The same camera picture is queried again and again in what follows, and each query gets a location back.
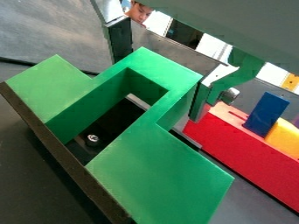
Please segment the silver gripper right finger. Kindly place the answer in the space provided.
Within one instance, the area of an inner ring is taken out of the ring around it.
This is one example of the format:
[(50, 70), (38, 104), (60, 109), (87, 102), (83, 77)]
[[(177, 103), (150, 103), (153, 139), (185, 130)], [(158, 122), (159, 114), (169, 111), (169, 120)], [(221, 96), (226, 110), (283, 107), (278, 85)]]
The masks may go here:
[(231, 89), (239, 84), (253, 80), (266, 64), (261, 58), (239, 50), (237, 47), (231, 50), (229, 63), (238, 69), (237, 71), (217, 80), (213, 80), (211, 74), (209, 74), (199, 81), (189, 114), (189, 117), (195, 122), (203, 118), (210, 107), (214, 106), (218, 101), (223, 101), (227, 104), (235, 101), (239, 93)]

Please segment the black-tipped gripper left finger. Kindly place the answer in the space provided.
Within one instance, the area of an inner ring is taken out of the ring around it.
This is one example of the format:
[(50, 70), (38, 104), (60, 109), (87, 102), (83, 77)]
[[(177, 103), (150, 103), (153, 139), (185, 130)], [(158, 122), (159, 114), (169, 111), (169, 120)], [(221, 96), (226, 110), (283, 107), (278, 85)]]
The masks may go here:
[(90, 0), (102, 23), (112, 63), (133, 51), (131, 18), (126, 16), (120, 0)]

